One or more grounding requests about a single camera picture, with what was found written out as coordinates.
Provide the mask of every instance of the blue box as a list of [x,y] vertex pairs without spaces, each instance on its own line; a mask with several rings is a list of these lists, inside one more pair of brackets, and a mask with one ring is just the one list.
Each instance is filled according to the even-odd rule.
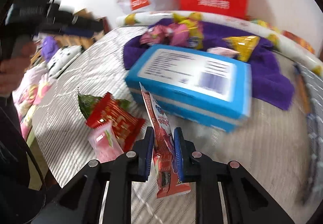
[[250,116],[250,65],[228,57],[157,44],[125,81],[137,103],[141,83],[166,112],[227,132]]

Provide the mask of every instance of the striped tablecloth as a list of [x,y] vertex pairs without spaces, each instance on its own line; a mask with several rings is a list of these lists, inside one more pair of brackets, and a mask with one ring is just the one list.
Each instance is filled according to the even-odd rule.
[[[87,141],[77,93],[132,100],[131,113],[146,118],[139,135],[150,125],[146,110],[138,106],[124,82],[123,45],[141,35],[146,27],[117,28],[91,46],[55,82],[33,116],[39,147],[57,182],[64,186],[91,159],[94,152]],[[295,83],[292,62],[277,55],[282,73]],[[169,115],[172,130],[183,128],[187,140],[213,160],[239,161],[283,207],[296,224],[311,217],[319,201],[305,206],[299,202],[300,189],[308,168],[309,141],[306,119],[295,93],[289,111],[253,99],[252,116],[231,134]],[[132,184],[132,223],[195,223],[195,186],[189,194],[156,200],[157,182],[151,171],[148,182]]]

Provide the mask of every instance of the gray patterned fabric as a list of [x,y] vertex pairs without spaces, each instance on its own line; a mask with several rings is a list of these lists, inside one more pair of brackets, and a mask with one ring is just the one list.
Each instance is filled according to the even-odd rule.
[[[75,60],[53,84],[33,116],[33,127],[48,166],[61,186],[91,159],[94,151],[87,141],[89,128],[79,110],[77,91],[132,100],[124,82],[123,45],[146,31],[146,27],[122,27],[108,33]],[[295,85],[293,62],[277,55],[281,72]],[[140,138],[150,125],[145,107],[132,102],[131,113],[146,119]],[[213,160],[239,161],[291,216],[304,224],[320,201],[300,202],[309,164],[306,118],[296,92],[289,111],[282,111],[258,99],[252,101],[251,118],[232,132],[202,126],[169,115],[174,130]],[[195,223],[195,185],[189,194],[156,200],[155,172],[146,183],[132,184],[132,223]]]
[[322,198],[323,192],[323,81],[301,64],[296,69],[306,85],[312,113],[307,116],[307,133],[310,141],[310,161],[306,193],[308,198]]

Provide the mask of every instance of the purple cloth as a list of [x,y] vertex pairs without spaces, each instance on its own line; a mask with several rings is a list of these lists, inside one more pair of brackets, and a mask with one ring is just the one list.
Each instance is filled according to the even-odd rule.
[[[172,19],[162,19],[156,24],[169,25]],[[202,22],[203,25],[203,49],[211,47],[228,47],[223,40],[229,36],[249,36],[249,32],[231,28],[228,26]],[[123,61],[126,70],[129,70],[139,57],[149,48],[148,45],[140,45],[140,36],[127,42],[123,49]],[[282,74],[278,62],[271,52],[273,44],[261,38],[251,54],[248,63],[252,71],[252,97],[268,102],[282,110],[288,110],[294,94],[294,86]]]
[[58,51],[59,46],[57,45],[56,40],[52,36],[47,36],[43,40],[43,48],[41,49],[41,55],[45,59],[45,62],[48,63],[49,60],[54,56]]

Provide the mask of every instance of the screw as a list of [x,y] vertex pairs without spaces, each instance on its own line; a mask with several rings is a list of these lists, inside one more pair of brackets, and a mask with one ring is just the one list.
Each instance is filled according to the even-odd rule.
[[237,161],[231,161],[230,162],[230,167],[238,168],[238,167],[240,167],[240,164]]
[[194,151],[192,153],[192,156],[195,157],[195,158],[200,158],[202,156],[202,153],[201,152],[198,152],[198,151]]
[[89,163],[88,163],[88,166],[89,167],[96,167],[98,165],[98,161],[97,160],[91,160]]
[[127,152],[127,157],[135,157],[136,156],[136,152],[134,152],[134,151],[129,151],[129,152]]

